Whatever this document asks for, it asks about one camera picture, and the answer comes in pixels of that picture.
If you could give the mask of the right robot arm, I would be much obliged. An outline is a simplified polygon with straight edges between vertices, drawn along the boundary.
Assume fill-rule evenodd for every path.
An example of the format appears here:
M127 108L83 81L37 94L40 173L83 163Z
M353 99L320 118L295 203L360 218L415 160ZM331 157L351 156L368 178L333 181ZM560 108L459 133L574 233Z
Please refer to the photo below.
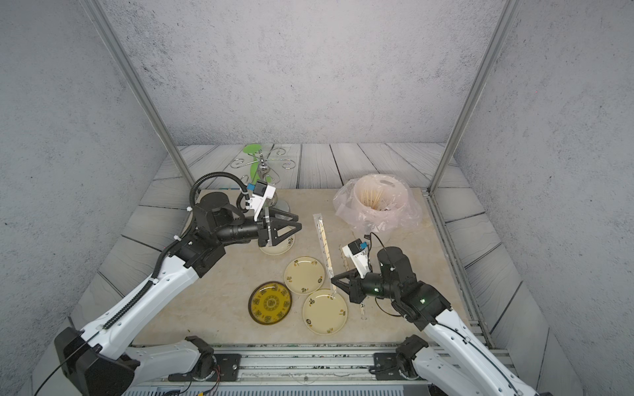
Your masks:
M361 304L368 296L389 300L399 316L458 363L444 363L423 338L410 336L396 348L396 365L404 378L420 377L447 395L536 394L477 339L437 289L416 278L400 248L378 251L379 272L371 271L368 246L361 240L343 246L342 253L354 268L332 277L332 285L353 304Z

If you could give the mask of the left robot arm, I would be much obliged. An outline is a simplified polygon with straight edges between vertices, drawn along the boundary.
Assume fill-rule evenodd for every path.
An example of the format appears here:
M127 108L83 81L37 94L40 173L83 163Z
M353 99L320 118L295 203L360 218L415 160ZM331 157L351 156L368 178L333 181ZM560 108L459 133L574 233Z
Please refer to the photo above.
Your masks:
M206 194L192 207L186 233L158 256L149 277L110 310L82 329L66 328L54 346L64 376L83 395L122 395L131 386L171 375L190 380L217 378L211 345L197 336L163 346L133 347L140 331L176 296L204 277L233 244L252 240L277 246L296 234L299 217L264 206L254 195L247 216L220 191Z

